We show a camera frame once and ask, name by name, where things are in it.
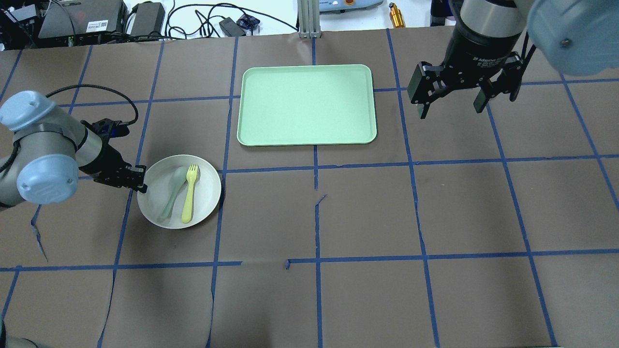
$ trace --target white label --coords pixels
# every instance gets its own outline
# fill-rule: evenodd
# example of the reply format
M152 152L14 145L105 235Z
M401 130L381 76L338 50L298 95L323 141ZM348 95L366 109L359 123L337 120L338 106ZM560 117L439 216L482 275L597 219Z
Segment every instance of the white label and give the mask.
M102 32L108 28L108 20L96 20L94 22L88 22L86 27L87 33Z

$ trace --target yellow fork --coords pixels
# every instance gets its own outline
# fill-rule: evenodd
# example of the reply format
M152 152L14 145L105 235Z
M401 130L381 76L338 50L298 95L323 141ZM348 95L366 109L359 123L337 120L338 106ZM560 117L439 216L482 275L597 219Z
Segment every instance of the yellow fork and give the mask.
M181 220L185 224L191 221L191 217L193 216L193 192L196 184L198 171L199 169L197 164L192 164L191 166L189 166L189 170L187 170L187 198L185 198L183 215L181 216Z

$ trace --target fork handle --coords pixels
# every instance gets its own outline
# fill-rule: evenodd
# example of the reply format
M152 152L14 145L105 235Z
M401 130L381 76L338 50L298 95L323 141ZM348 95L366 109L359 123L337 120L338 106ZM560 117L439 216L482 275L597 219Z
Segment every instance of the fork handle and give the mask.
M181 215L181 220L184 224L187 224L191 221L191 216L193 214L193 191L194 191L195 183L189 183L187 187L187 197L185 198L185 205L183 207L183 215Z

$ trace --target white plate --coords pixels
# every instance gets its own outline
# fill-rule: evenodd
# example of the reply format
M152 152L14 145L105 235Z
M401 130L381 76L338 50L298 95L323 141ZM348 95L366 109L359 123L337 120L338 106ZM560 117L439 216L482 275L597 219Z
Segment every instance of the white plate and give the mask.
M185 182L176 197L170 218L159 220L159 215L168 202L172 191L170 182L172 174L178 167L189 167L194 163L200 167L200 172L194 192L193 218L187 224L181 221L185 197L187 196L187 182ZM146 193L137 194L137 204L140 211L148 221L159 227L170 229L193 226L206 219L217 207L222 193L222 182L215 168L209 162L192 155L174 155L153 164L146 171L144 183L148 185Z

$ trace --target green tray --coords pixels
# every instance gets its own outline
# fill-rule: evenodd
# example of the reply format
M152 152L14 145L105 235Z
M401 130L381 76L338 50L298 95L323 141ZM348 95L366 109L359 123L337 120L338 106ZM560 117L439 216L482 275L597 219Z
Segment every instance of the green tray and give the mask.
M236 137L245 146L367 144L376 137L372 73L362 64L249 69Z

